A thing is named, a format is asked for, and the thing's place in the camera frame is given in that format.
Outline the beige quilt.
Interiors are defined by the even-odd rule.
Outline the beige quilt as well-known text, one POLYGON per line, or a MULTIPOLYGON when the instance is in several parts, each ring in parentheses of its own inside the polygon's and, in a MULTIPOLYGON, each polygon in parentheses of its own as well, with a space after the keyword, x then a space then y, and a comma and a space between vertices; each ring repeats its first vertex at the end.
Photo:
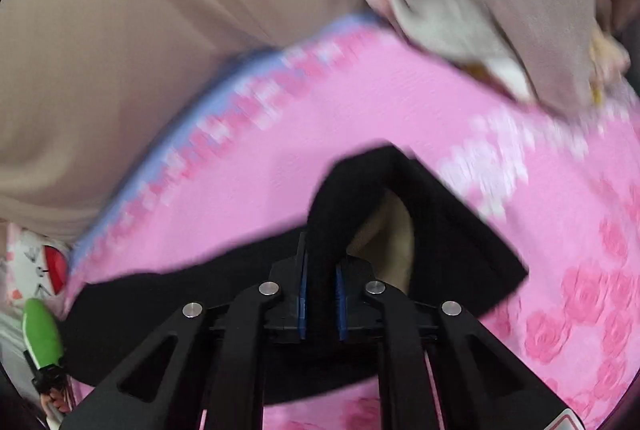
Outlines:
POLYGON ((2 220, 78 239, 224 62, 360 1, 2 0, 2 220))

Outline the pink floral bed sheet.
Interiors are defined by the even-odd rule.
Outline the pink floral bed sheet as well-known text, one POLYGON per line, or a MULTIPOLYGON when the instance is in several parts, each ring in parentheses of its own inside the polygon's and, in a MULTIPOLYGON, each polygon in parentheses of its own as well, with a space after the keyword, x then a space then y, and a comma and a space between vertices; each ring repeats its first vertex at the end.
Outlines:
POLYGON ((515 248, 529 271, 485 325, 589 429, 639 370, 639 101, 626 85, 566 121, 517 105, 367 16, 213 83, 154 143, 76 245, 63 335, 94 384, 157 318, 168 275, 215 293, 234 245, 304 221, 339 158, 393 143, 515 248))

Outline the black pants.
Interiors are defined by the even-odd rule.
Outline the black pants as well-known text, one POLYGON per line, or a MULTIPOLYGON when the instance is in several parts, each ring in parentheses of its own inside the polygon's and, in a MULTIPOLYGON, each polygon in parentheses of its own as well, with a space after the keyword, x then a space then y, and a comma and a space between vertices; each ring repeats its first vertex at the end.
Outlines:
POLYGON ((408 295, 436 305, 454 300, 482 317, 509 297, 527 271, 513 249, 459 201, 418 159, 396 147, 338 161, 321 183, 306 223, 210 255, 167 273, 134 273, 81 289, 60 325, 64 368, 96 386, 158 325, 191 301, 216 307, 267 280, 273 265, 308 249, 319 286, 350 242, 393 193, 413 234, 408 295))

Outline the green plush toy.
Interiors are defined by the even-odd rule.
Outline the green plush toy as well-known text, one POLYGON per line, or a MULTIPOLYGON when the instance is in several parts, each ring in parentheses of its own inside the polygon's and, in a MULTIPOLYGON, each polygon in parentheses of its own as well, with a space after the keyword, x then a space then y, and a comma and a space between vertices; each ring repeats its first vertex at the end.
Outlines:
POLYGON ((60 363, 63 343, 58 321, 41 300, 30 298, 25 302, 22 331, 29 358, 37 370, 60 363))

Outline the white cartoon face pillow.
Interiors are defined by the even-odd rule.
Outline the white cartoon face pillow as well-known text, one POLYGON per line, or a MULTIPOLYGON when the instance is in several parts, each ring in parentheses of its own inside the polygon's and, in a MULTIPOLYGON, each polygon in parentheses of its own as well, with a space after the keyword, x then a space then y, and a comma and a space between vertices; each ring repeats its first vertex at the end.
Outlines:
POLYGON ((6 303, 20 312, 29 299, 55 315, 63 310, 70 246, 9 223, 6 227, 6 303))

